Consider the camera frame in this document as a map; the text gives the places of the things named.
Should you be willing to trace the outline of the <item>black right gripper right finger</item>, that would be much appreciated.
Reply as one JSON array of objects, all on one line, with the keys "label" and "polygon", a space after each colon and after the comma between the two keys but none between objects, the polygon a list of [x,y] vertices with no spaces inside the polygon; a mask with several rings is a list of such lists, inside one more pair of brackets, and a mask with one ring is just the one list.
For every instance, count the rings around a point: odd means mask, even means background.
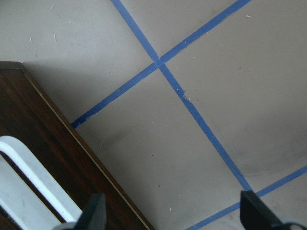
[{"label": "black right gripper right finger", "polygon": [[283,223],[250,190],[240,192],[240,222],[245,230],[279,230]]}]

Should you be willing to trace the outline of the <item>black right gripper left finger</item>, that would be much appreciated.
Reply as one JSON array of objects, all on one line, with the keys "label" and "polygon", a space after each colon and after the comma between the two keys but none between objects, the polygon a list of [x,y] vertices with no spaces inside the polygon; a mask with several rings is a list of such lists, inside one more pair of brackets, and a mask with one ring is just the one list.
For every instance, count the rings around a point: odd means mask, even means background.
[{"label": "black right gripper left finger", "polygon": [[75,230],[104,230],[106,228],[106,201],[104,194],[92,195],[76,222]]}]

